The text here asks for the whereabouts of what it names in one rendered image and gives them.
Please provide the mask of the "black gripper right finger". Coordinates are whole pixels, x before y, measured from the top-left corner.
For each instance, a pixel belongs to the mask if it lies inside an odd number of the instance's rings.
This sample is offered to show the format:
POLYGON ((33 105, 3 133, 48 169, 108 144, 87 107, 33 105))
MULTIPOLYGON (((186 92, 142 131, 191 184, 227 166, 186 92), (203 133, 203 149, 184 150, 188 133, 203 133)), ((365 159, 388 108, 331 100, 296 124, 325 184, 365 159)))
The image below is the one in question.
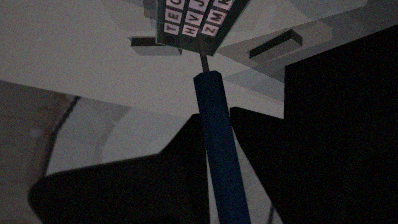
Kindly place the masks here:
POLYGON ((398 149, 398 109, 324 128, 240 107, 230 120, 283 224, 344 224, 364 160, 398 149))

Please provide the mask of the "blue stylus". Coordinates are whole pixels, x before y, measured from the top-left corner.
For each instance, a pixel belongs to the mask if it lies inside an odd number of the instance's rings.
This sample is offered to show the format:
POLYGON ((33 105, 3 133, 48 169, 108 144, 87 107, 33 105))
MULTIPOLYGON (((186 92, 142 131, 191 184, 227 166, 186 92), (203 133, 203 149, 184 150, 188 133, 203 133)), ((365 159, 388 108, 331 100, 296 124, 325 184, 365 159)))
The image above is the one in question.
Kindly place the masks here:
POLYGON ((220 224, 251 224, 223 80, 209 71, 201 33, 203 72, 193 78, 220 224))

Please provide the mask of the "keyboard with keys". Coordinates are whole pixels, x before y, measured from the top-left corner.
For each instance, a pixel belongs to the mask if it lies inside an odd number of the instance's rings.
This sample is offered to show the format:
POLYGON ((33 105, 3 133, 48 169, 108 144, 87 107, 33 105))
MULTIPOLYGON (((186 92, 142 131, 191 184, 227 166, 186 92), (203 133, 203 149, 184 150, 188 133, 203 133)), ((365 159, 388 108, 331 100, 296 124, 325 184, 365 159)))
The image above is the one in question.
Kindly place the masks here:
POLYGON ((155 0, 155 43, 199 53, 203 35, 206 56, 216 55, 252 0, 155 0))

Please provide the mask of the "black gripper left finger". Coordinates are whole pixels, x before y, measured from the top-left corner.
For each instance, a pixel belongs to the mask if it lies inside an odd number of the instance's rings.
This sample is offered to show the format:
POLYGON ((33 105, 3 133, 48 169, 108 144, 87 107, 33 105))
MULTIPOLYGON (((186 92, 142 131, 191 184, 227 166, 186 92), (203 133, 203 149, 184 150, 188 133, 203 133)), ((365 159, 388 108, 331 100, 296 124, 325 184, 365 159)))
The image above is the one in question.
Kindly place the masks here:
POLYGON ((43 224, 126 224, 166 215, 210 224, 200 114, 158 153, 61 171, 37 181, 28 204, 43 224))

